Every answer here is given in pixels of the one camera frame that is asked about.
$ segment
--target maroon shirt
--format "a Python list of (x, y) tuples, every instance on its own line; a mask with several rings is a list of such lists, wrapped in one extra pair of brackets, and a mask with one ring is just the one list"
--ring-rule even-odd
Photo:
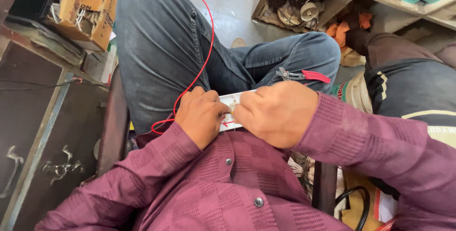
[[(147, 138), (36, 230), (114, 230), (135, 208), (142, 210), (134, 230), (142, 231), (351, 230), (311, 207), (286, 151), (249, 132), (227, 131), (203, 151), (177, 123), (138, 140)], [(395, 187), (402, 195), (394, 228), (456, 228), (456, 149), (431, 139), (424, 122), (365, 114), (320, 94), (293, 150)]]

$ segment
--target shirt cuff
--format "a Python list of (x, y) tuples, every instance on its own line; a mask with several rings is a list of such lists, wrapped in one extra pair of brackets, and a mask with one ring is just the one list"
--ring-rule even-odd
[(149, 142), (144, 150), (165, 175), (171, 175), (201, 154), (202, 150), (174, 122), (163, 135)]
[(293, 150), (339, 166), (360, 161), (368, 137), (368, 117), (338, 99), (318, 94), (317, 109)]

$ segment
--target right hand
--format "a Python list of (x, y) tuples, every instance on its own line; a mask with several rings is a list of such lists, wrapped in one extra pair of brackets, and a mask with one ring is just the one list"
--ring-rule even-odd
[(243, 92), (234, 109), (236, 123), (270, 145), (290, 148), (299, 142), (318, 104), (318, 94), (295, 81)]
[(229, 112), (230, 107), (220, 102), (216, 91), (204, 92), (198, 86), (182, 95), (174, 121), (202, 150), (219, 134), (222, 117)]

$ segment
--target shirt sleeve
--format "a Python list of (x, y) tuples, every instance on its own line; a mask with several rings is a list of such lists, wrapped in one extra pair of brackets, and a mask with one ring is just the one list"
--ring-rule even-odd
[(382, 178), (400, 193), (401, 230), (456, 227), (456, 149), (417, 120), (366, 114), (327, 95), (294, 150)]
[(163, 180), (183, 168), (202, 151), (173, 123), (143, 149), (131, 151), (103, 176), (76, 188), (35, 230), (111, 230), (135, 208), (149, 205)]

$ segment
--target drawer handle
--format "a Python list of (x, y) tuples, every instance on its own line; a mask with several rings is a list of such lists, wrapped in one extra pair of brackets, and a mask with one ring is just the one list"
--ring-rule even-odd
[(66, 153), (66, 163), (61, 165), (52, 165), (52, 162), (48, 161), (43, 165), (41, 169), (44, 173), (54, 173), (55, 176), (51, 180), (51, 185), (56, 180), (62, 179), (68, 172), (74, 172), (79, 168), (80, 172), (84, 172), (81, 162), (78, 160), (75, 164), (71, 164), (70, 161), (73, 158), (73, 154), (68, 151), (68, 145), (65, 145), (63, 152)]
[(22, 164), (24, 163), (24, 158), (19, 157), (15, 152), (14, 149), (16, 146), (11, 146), (8, 150), (8, 154), (6, 155), (8, 158), (12, 159), (14, 164), (14, 170), (11, 176), (9, 177), (8, 183), (6, 184), (5, 190), (2, 194), (0, 194), (0, 199), (6, 198), (10, 194), (11, 184), (13, 183), (14, 177), (20, 173), (22, 169)]

